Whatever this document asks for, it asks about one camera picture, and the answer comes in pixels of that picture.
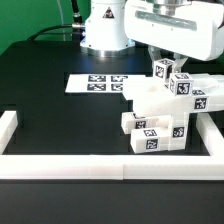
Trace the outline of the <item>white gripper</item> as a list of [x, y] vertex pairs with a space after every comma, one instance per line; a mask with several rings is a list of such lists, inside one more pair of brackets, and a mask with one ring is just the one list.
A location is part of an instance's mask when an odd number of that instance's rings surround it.
[[[224, 52], [224, 5], [189, 1], [176, 7], [173, 15], [157, 14], [154, 7], [147, 0], [128, 0], [124, 12], [127, 37], [149, 45], [152, 62], [161, 59], [160, 49], [202, 61]], [[185, 56], [175, 59], [173, 73], [181, 72], [188, 60]]]

